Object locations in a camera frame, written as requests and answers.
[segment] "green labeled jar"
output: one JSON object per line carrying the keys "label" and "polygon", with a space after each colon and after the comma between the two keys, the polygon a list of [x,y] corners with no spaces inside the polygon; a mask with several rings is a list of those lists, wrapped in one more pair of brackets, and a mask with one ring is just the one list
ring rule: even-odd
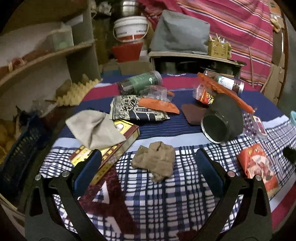
{"label": "green labeled jar", "polygon": [[160,73],[153,70],[119,82],[118,88],[122,95],[139,94],[147,86],[161,85],[162,81]]}

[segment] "plaid fabric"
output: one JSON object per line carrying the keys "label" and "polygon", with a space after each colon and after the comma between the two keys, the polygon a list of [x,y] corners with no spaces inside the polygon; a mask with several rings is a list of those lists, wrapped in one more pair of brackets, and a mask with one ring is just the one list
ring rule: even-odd
{"label": "plaid fabric", "polygon": [[[286,146],[296,148],[296,127],[290,121],[267,130],[268,137],[258,140],[273,163],[279,185],[282,187],[292,175],[295,167],[283,157]],[[102,217],[88,213],[88,217],[108,240],[178,240],[177,233],[198,230],[214,210],[218,199],[212,195],[203,176],[200,174],[194,153],[204,148],[209,156],[218,161],[225,170],[233,170],[238,175],[242,169],[236,155],[246,147],[256,143],[247,136],[241,136],[222,145],[183,146],[175,148],[176,160],[173,175],[161,183],[150,180],[151,174],[146,170],[134,169],[130,162],[135,152],[125,153],[115,164],[121,189],[125,194],[125,204],[132,219],[140,230],[139,235],[120,234]],[[44,177],[58,176],[63,170],[71,170],[73,165],[68,157],[74,149],[53,148],[48,154],[40,173]],[[59,196],[55,202],[68,229],[75,231]],[[224,229],[231,227],[242,196],[237,202],[226,222]],[[104,193],[99,191],[93,202],[103,202]]]}

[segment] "red object on shelf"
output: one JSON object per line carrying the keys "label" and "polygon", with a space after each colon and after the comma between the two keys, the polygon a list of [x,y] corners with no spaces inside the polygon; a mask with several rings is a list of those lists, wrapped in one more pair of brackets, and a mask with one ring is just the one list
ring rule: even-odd
{"label": "red object on shelf", "polygon": [[114,46],[112,52],[118,59],[119,63],[126,61],[135,61],[140,57],[143,43],[128,43],[119,46]]}

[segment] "gray bag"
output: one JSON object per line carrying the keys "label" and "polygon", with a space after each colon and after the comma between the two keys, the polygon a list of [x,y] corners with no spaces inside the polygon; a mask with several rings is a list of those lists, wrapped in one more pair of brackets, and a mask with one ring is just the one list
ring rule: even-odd
{"label": "gray bag", "polygon": [[179,13],[164,10],[150,44],[152,51],[207,54],[210,24]]}

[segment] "green label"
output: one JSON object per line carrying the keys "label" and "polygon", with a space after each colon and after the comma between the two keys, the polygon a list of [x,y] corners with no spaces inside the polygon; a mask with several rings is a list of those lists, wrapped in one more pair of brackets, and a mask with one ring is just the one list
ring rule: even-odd
{"label": "green label", "polygon": [[131,82],[135,92],[139,92],[146,86],[158,84],[157,77],[151,73],[144,73],[137,76],[133,76],[128,78],[128,80]]}

